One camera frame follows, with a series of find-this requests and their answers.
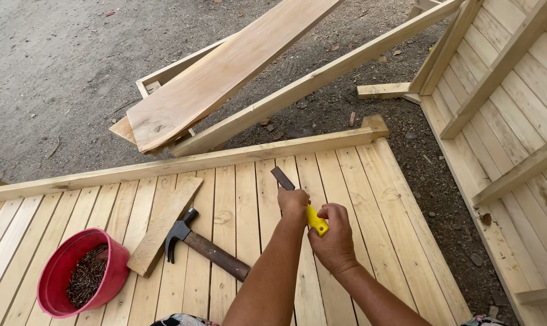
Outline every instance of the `yellow chisel handle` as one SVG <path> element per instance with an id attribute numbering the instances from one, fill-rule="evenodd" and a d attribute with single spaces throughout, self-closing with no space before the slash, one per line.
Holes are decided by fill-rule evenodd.
<path id="1" fill-rule="evenodd" d="M 320 238 L 323 238 L 324 235 L 329 230 L 329 226 L 328 226 L 328 223 L 326 223 L 326 220 L 317 217 L 316 210 L 313 209 L 310 205 L 308 205 L 306 208 L 306 215 L 307 215 L 307 224 L 310 227 L 313 227 L 314 229 L 316 229 L 316 231 L 320 235 Z"/>

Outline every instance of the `hammer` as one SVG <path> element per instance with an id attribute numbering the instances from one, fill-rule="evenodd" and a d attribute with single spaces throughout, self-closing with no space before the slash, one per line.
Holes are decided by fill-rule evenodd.
<path id="1" fill-rule="evenodd" d="M 225 250 L 219 248 L 213 242 L 191 231 L 189 224 L 198 214 L 199 212 L 191 207 L 185 214 L 185 217 L 176 221 L 168 232 L 167 239 L 165 239 L 165 255 L 167 261 L 171 264 L 175 263 L 175 244 L 177 240 L 182 240 L 190 248 L 193 248 L 202 256 L 223 268 L 227 273 L 233 275 L 238 281 L 245 281 L 251 267 L 232 255 L 229 255 Z"/>

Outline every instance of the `wooden deck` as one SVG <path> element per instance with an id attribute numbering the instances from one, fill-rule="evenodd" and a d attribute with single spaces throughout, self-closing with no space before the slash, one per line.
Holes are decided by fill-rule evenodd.
<path id="1" fill-rule="evenodd" d="M 0 202 L 0 325 L 148 325 L 175 312 L 221 322 L 241 284 L 182 242 L 175 264 L 161 260 L 150 278 L 131 272 L 109 304 L 79 316 L 51 320 L 42 313 L 37 282 L 58 245 L 88 227 L 106 230 L 133 251 L 184 175 L 204 180 L 192 229 L 253 264 L 281 218 L 270 173 L 275 166 L 311 195 L 315 209 L 327 202 L 347 207 L 358 259 L 411 308 L 435 326 L 470 318 L 386 139 L 379 138 L 371 145 Z M 369 325 L 314 257 L 306 235 L 294 311 L 300 326 Z"/>

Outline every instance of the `hand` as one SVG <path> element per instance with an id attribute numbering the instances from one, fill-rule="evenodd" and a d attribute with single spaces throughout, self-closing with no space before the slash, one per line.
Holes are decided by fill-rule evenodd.
<path id="1" fill-rule="evenodd" d="M 325 204 L 317 213 L 317 217 L 329 220 L 329 231 L 323 238 L 320 238 L 313 228 L 310 228 L 307 234 L 313 252 L 321 264 L 334 277 L 360 265 L 354 253 L 354 241 L 346 208 L 338 204 Z"/>
<path id="2" fill-rule="evenodd" d="M 283 216 L 303 219 L 304 227 L 307 224 L 306 207 L 309 203 L 311 203 L 309 195 L 302 189 L 285 190 L 280 187 L 277 190 L 277 204 L 279 204 Z"/>

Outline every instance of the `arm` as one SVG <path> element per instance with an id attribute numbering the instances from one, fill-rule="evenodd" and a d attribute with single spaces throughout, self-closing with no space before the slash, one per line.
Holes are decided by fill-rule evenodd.
<path id="1" fill-rule="evenodd" d="M 372 325 L 430 326 L 358 263 L 346 208 L 338 204 L 326 204 L 317 215 L 329 219 L 329 231 L 320 238 L 315 230 L 310 230 L 307 236 L 313 252 L 358 303 Z"/>
<path id="2" fill-rule="evenodd" d="M 290 325 L 308 196 L 304 190 L 279 188 L 277 201 L 283 217 L 227 311 L 223 325 Z"/>

